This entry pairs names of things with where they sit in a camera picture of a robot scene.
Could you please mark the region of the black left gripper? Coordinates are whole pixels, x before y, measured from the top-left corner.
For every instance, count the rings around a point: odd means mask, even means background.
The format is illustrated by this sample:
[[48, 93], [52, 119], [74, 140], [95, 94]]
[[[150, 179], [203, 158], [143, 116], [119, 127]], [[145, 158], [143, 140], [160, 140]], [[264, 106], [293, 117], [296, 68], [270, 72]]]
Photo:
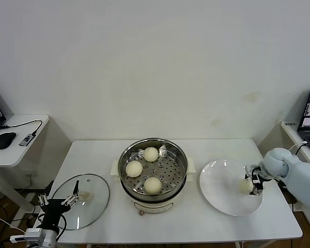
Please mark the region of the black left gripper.
[[40, 206], [44, 212], [40, 228], [58, 228], [62, 214], [69, 211], [79, 199], [79, 180], [76, 181], [72, 195], [66, 199], [49, 199], [46, 194], [38, 195]]

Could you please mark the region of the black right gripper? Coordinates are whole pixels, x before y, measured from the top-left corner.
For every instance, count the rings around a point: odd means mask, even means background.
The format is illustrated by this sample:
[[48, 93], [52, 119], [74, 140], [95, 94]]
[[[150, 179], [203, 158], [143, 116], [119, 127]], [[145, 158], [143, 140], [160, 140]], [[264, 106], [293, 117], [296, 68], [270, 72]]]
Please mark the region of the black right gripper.
[[263, 192], [264, 179], [261, 176], [261, 168], [258, 165], [247, 165], [245, 167], [245, 179], [249, 179], [253, 184], [253, 189], [249, 195], [261, 195]]

